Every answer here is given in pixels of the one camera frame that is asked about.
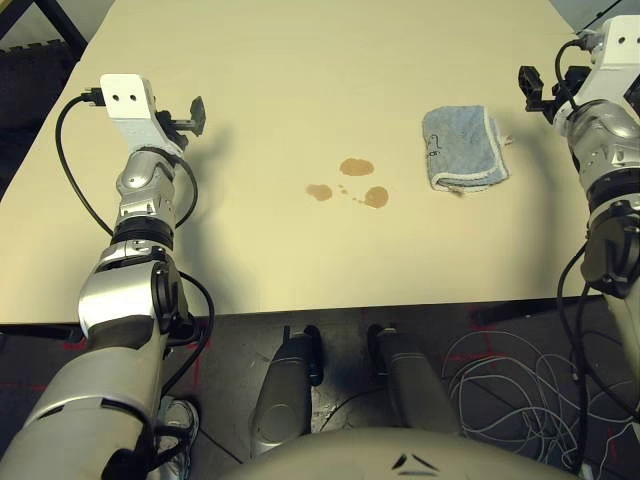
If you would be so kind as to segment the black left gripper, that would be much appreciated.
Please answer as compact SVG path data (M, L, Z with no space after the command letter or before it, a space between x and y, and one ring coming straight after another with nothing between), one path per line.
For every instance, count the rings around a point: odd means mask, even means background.
M168 110L156 111L155 117L166 137L184 151L189 141L183 132L191 131L195 136L203 133L206 124L204 101L201 96L192 101L189 120L175 120Z

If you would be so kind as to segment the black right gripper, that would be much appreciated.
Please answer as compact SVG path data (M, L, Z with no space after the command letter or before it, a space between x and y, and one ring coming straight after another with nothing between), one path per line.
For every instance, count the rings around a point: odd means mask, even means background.
M546 101L544 108L542 99L544 83L539 72L533 66L521 66L518 71L518 84L525 96L525 110L527 112L557 113L560 107L569 101L569 97L573 97L577 102L577 93L588 75L588 67L570 66L564 76L566 88L563 89L560 83L556 83L552 87L553 98Z

